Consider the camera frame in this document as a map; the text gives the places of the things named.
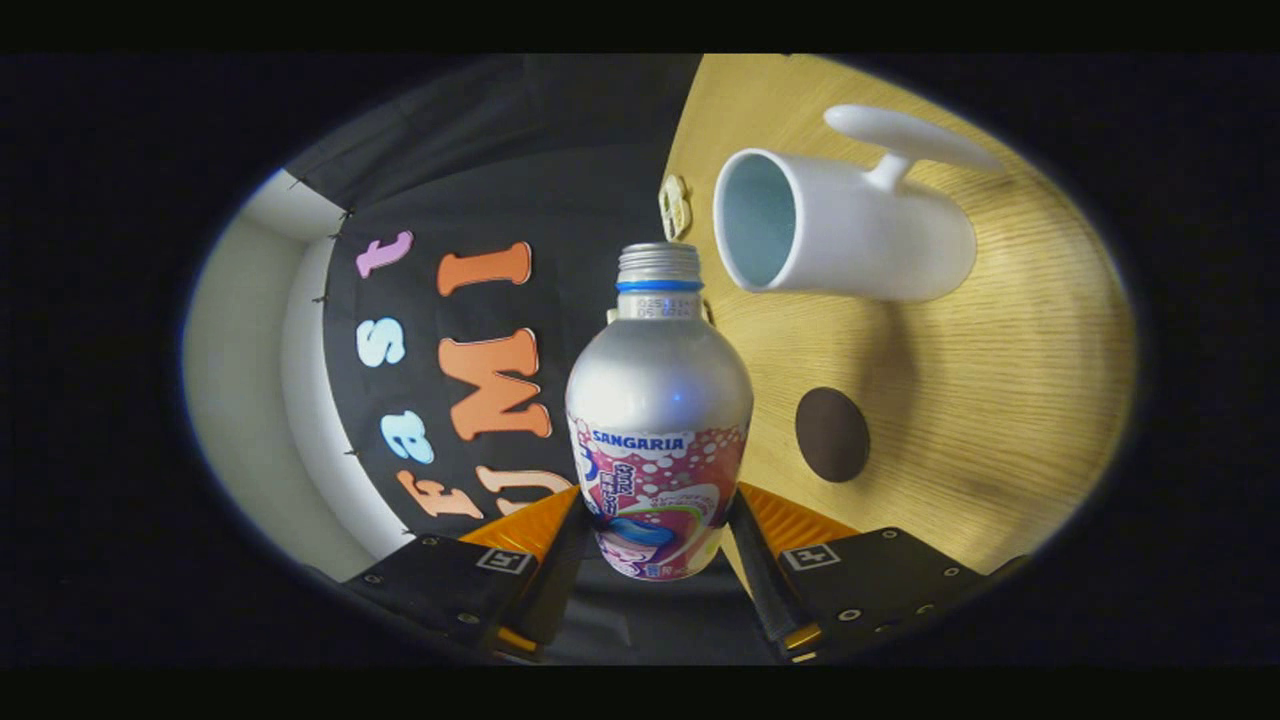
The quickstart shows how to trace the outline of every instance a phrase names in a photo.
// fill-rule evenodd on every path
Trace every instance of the wooden table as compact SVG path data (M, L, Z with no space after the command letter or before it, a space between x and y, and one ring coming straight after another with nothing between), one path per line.
M920 161L908 176L973 220L977 263L951 295L922 304L753 295L726 273L712 227L721 165L764 147L873 167L881 149L823 122L844 102L955 131L1009 170ZM708 55L667 172L689 187L681 241L698 246L704 297L755 388L744 482L861 530L901 527L980 573L1033 552L1093 491L1130 414L1134 315L1097 232L1027 160L928 100L833 61ZM815 387L847 395L869 427L867 466L845 483L814 474L796 442L796 406ZM726 552L741 575L732 542Z

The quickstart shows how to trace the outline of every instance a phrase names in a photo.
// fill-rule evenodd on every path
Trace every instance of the aluminum bottle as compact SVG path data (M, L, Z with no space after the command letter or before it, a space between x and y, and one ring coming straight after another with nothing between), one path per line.
M640 580L687 578L716 556L751 421L746 365L703 319L699 272L690 245L623 249L617 320L566 391L596 542Z

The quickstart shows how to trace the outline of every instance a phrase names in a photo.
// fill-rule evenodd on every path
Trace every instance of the white wall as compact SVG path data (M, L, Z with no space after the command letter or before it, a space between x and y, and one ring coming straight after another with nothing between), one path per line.
M209 256L183 333L184 389L206 460L241 509L284 552L344 580L371 565L374 556L338 520L307 471L284 400L284 375L298 373L282 374L285 311L303 255L319 247L312 258L323 256L328 264L324 243L308 241L334 232L340 210L305 186L288 186L292 178L285 173L273 177ZM319 309L310 297L306 302ZM319 314L307 322L317 338ZM323 370L323 355L319 366ZM326 377L306 377L311 382L305 395L332 406ZM346 439L332 433L333 427L340 433L340 424L334 425L337 409L328 420L328 434L319 433L316 421L307 423L302 430L311 437L305 442L311 450L332 446L340 456L344 447L337 446ZM356 495L375 493L358 462L344 471Z
M302 464L342 525L379 560L412 539L407 528L378 493L351 448L329 389L324 357L324 295L333 240L311 243L289 291L284 315L282 365L284 406ZM352 352L356 336L351 338Z

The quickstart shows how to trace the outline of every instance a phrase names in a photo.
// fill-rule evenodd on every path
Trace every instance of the white mug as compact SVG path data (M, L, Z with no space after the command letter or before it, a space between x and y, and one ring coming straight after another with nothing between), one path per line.
M905 184L918 159L1000 172L969 140L878 108L837 105L827 124L888 147L873 170L762 149L733 154L713 200L716 243L730 277L749 292L818 292L878 300L933 300L973 269L977 242L945 195Z

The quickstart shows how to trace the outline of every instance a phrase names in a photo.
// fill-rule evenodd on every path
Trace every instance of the letter m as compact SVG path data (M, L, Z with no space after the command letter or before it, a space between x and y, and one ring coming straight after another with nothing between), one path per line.
M538 341L534 332L521 328L500 340L481 342L440 341L440 370L457 380L476 386L476 391L449 410L453 429L463 441L477 433L525 430L550 437L552 418L540 402L524 410L511 409L536 396L536 384L500 373L529 377L538 372Z

